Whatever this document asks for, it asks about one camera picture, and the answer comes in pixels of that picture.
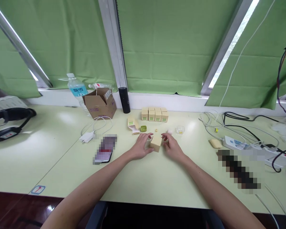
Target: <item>headphones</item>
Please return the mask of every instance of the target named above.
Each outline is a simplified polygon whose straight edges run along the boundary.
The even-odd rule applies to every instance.
[[[0,142],[19,134],[24,125],[27,124],[33,116],[36,116],[36,111],[31,108],[9,108],[1,110],[0,119],[4,118],[4,123],[0,126],[5,125],[8,121],[15,121],[24,118],[26,118],[26,120],[19,127],[9,127],[4,130],[0,130]]]

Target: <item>smartphone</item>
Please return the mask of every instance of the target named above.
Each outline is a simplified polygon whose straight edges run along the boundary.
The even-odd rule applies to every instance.
[[[108,135],[103,137],[95,155],[94,162],[96,164],[108,163],[110,161],[116,141],[117,135]]]

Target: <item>plastic bottle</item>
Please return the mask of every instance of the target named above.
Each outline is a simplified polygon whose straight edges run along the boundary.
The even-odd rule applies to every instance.
[[[88,94],[88,91],[82,81],[77,79],[73,73],[67,73],[68,88],[71,90],[74,97],[79,101],[79,105],[85,111],[88,117],[91,117],[87,107],[85,106],[83,96]]]

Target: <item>desk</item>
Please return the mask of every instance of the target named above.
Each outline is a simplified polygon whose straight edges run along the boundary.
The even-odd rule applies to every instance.
[[[37,116],[19,135],[0,142],[0,192],[29,193],[78,140],[84,124],[77,120],[91,120],[81,108],[30,107]]]
[[[175,128],[177,125],[185,127],[183,135],[173,136],[177,139],[181,148],[195,163],[209,173],[212,177],[229,189],[250,211],[257,213],[268,213],[266,208],[255,195],[245,194],[237,188],[237,184],[229,177],[229,174],[218,162],[215,149],[209,144],[212,139],[198,120],[199,113],[169,112],[168,123],[149,122],[140,120],[140,110],[132,110],[130,114],[124,114],[117,110],[113,118],[113,127],[106,134],[118,134],[117,145],[112,154],[111,160],[115,160],[125,151],[130,149],[136,142],[138,135],[132,135],[127,127],[127,117],[132,115],[139,120],[139,125],[147,126],[147,133],[153,132],[160,135],[168,128]],[[86,120],[77,119],[79,126],[84,126]],[[254,125],[279,138],[279,135],[270,129],[271,120],[260,118],[255,122],[245,122],[227,119],[226,123],[241,123]],[[107,121],[106,127],[99,130],[104,132],[110,127]],[[250,129],[265,143],[276,144],[271,136]],[[239,137],[226,130],[220,130],[219,137],[229,135],[236,139]],[[38,185],[45,186],[41,193],[43,196],[66,197],[81,182],[95,173],[106,164],[93,165],[92,158],[96,152],[99,141],[81,143],[76,141],[68,152],[57,162],[57,164],[45,175]],[[281,142],[281,149],[286,149],[286,144]],[[271,167],[265,165],[265,183],[277,195],[286,209],[286,169],[281,173],[275,173]],[[260,190],[262,200],[267,204],[272,213],[283,214],[278,203],[266,190]],[[167,205],[191,208],[209,208],[204,198],[197,189],[191,177],[175,162],[171,161],[163,152],[153,152],[141,160],[130,162],[117,176],[112,185],[102,197],[104,201],[126,202],[137,204]]]

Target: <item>bottle cap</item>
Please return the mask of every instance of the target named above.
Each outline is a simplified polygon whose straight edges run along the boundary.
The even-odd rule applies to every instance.
[[[74,75],[73,73],[67,73],[67,76],[68,76],[69,78],[75,78],[75,75]]]

